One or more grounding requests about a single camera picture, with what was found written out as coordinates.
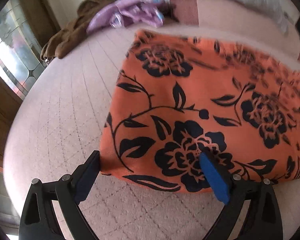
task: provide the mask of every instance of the black leaf pattern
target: black leaf pattern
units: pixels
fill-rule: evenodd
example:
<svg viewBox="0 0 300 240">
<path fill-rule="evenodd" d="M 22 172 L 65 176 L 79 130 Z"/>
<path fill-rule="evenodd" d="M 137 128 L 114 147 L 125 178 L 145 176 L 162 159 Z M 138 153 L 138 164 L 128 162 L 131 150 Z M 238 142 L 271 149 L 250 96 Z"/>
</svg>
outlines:
<svg viewBox="0 0 300 240">
<path fill-rule="evenodd" d="M 138 92 L 143 91 L 142 87 L 132 85 L 129 83 L 119 83 L 119 84 L 117 84 L 117 86 L 120 88 L 123 88 L 124 90 L 131 92 L 131 93 L 138 93 Z"/>
<path fill-rule="evenodd" d="M 152 33 L 144 31 L 145 36 L 147 36 L 148 39 L 153 38 L 154 35 Z"/>
<path fill-rule="evenodd" d="M 155 140 L 149 137 L 137 137 L 133 140 L 123 139 L 120 143 L 119 156 L 121 157 L 126 151 L 133 149 L 127 157 L 140 158 L 146 154 L 149 148 L 155 143 Z"/>
<path fill-rule="evenodd" d="M 221 98 L 211 99 L 212 102 L 216 103 L 219 106 L 233 106 L 237 100 L 233 100 L 234 95 L 224 95 Z"/>
<path fill-rule="evenodd" d="M 110 125 L 110 127 L 112 127 L 112 116 L 111 116 L 110 112 L 107 116 L 107 123 Z"/>
<path fill-rule="evenodd" d="M 165 140 L 166 139 L 166 134 L 162 126 L 164 126 L 167 130 L 167 133 L 170 135 L 171 134 L 171 127 L 170 125 L 160 117 L 157 117 L 155 115 L 151 115 L 152 120 L 154 121 L 155 128 L 157 130 L 157 134 L 160 140 Z"/>
<path fill-rule="evenodd" d="M 254 90 L 255 88 L 256 88 L 256 85 L 255 85 L 255 84 L 248 83 L 246 92 L 251 91 L 251 90 Z"/>
<path fill-rule="evenodd" d="M 137 122 L 133 119 L 128 119 L 128 120 L 125 120 L 123 122 L 123 125 L 125 127 L 129 127 L 129 128 L 141 128 L 141 127 L 148 127 L 147 125 L 143 124 L 143 123 L 140 123 L 140 122 Z"/>
<path fill-rule="evenodd" d="M 173 87 L 172 94 L 173 94 L 174 101 L 176 103 L 175 109 L 182 109 L 186 103 L 186 94 L 177 82 Z"/>
<path fill-rule="evenodd" d="M 285 134 L 282 135 L 282 140 L 284 140 L 285 143 L 291 145 L 289 138 Z"/>
<path fill-rule="evenodd" d="M 160 190 L 160 191 L 176 192 L 181 189 L 181 186 L 179 186 L 176 183 L 167 182 L 165 180 L 153 176 L 126 175 L 123 176 L 123 178 L 129 179 L 137 184 L 144 185 L 149 188 Z"/>
<path fill-rule="evenodd" d="M 186 110 L 193 110 L 193 109 L 194 109 L 194 105 L 195 105 L 195 104 L 193 104 L 192 106 L 186 107 L 185 109 L 186 109 Z"/>
<path fill-rule="evenodd" d="M 291 174 L 293 173 L 295 167 L 296 167 L 296 162 L 293 161 L 291 156 L 289 156 L 287 160 L 287 173 L 285 176 L 286 179 L 289 179 L 291 177 Z"/>
<path fill-rule="evenodd" d="M 295 128 L 297 126 L 296 125 L 292 125 L 291 123 L 288 123 L 288 127 L 289 127 L 290 130 L 292 130 L 292 128 Z"/>
<path fill-rule="evenodd" d="M 300 157 L 298 156 L 298 168 L 297 168 L 297 172 L 294 175 L 294 179 L 298 179 L 300 177 Z"/>
<path fill-rule="evenodd" d="M 266 160 L 266 161 L 257 159 L 248 164 L 252 165 L 252 166 L 264 166 L 262 169 L 256 169 L 256 173 L 258 173 L 259 175 L 264 175 L 264 174 L 270 173 L 276 163 L 277 163 L 277 160 L 274 160 L 274 159 L 270 159 L 270 160 Z"/>
<path fill-rule="evenodd" d="M 237 169 L 237 170 L 235 170 L 234 172 L 232 172 L 232 174 L 238 174 L 239 172 L 241 172 L 242 171 L 242 169 Z"/>
<path fill-rule="evenodd" d="M 217 121 L 218 124 L 221 124 L 222 126 L 238 126 L 238 121 L 231 118 L 223 118 L 217 116 L 213 116 L 213 118 Z"/>
<path fill-rule="evenodd" d="M 294 118 L 293 118 L 293 116 L 292 116 L 291 114 L 287 113 L 287 116 L 288 116 L 291 120 L 295 121 Z"/>
<path fill-rule="evenodd" d="M 188 42 L 188 37 L 181 36 L 180 39 L 181 39 L 182 41 Z"/>
<path fill-rule="evenodd" d="M 237 88 L 237 90 L 242 90 L 241 83 L 235 77 L 232 78 L 232 83 Z"/>
</svg>

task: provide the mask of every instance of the black flower pattern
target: black flower pattern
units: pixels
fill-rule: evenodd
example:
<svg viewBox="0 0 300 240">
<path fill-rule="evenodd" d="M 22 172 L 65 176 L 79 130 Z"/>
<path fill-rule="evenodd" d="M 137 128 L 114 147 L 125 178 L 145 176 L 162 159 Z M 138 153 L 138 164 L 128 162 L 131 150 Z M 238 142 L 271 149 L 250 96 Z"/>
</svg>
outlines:
<svg viewBox="0 0 300 240">
<path fill-rule="evenodd" d="M 242 45 L 237 45 L 237 51 L 233 52 L 233 58 L 243 64 L 251 65 L 255 63 L 256 57 L 253 52 L 244 48 Z"/>
<path fill-rule="evenodd" d="M 209 149 L 217 157 L 220 164 L 227 169 L 234 168 L 232 154 L 226 150 L 224 135 L 221 132 L 204 133 L 203 128 L 195 121 L 175 122 L 173 142 L 165 144 L 155 154 L 155 163 L 168 177 L 181 175 L 181 182 L 187 191 L 197 192 L 210 187 L 201 171 L 199 155 Z"/>
<path fill-rule="evenodd" d="M 290 144 L 284 134 L 287 131 L 286 118 L 274 99 L 253 92 L 251 100 L 241 103 L 241 109 L 243 119 L 259 130 L 267 148 L 278 145 L 280 138 Z"/>
<path fill-rule="evenodd" d="M 168 76 L 170 73 L 177 77 L 188 77 L 193 69 L 180 51 L 165 45 L 142 49 L 136 58 L 144 62 L 142 67 L 154 77 Z"/>
</svg>

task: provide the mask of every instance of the blue foam pad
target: blue foam pad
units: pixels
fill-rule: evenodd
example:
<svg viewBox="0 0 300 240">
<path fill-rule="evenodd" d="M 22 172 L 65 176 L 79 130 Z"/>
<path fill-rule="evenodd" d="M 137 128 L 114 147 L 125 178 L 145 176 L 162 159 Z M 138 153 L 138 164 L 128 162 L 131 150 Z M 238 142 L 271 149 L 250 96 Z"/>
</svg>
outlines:
<svg viewBox="0 0 300 240">
<path fill-rule="evenodd" d="M 228 184 L 223 180 L 205 153 L 202 152 L 200 154 L 199 162 L 201 170 L 204 173 L 206 180 L 209 182 L 217 199 L 227 205 L 230 201 L 230 189 Z"/>
</svg>

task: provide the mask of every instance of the metal pin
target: metal pin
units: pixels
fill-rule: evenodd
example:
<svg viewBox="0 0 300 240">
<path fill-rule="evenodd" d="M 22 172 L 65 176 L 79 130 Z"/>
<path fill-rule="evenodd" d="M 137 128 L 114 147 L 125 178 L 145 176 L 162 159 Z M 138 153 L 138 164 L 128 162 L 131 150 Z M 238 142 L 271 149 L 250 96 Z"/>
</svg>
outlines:
<svg viewBox="0 0 300 240">
<path fill-rule="evenodd" d="M 269 179 L 263 179 L 263 183 L 266 185 L 269 185 L 271 183 L 271 181 Z"/>
<path fill-rule="evenodd" d="M 240 179 L 241 179 L 241 176 L 240 176 L 239 174 L 234 174 L 234 175 L 232 176 L 232 178 L 233 178 L 234 180 L 240 180 Z"/>
<path fill-rule="evenodd" d="M 34 178 L 34 179 L 31 181 L 32 185 L 35 185 L 35 184 L 37 184 L 38 182 L 39 182 L 39 179 L 38 179 L 38 178 Z"/>
<path fill-rule="evenodd" d="M 62 176 L 62 180 L 63 181 L 69 180 L 70 177 L 71 177 L 70 174 L 65 174 L 65 175 Z"/>
</svg>

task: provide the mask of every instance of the purple cloth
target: purple cloth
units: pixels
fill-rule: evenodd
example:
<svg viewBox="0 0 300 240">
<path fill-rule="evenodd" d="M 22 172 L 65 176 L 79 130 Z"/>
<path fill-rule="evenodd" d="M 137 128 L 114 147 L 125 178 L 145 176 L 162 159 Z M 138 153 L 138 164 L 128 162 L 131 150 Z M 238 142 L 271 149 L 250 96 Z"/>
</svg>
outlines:
<svg viewBox="0 0 300 240">
<path fill-rule="evenodd" d="M 163 25 L 164 17 L 158 10 L 164 0 L 117 0 L 105 6 L 90 21 L 87 34 L 102 27 L 126 27 L 136 22 L 144 22 L 154 27 Z"/>
</svg>

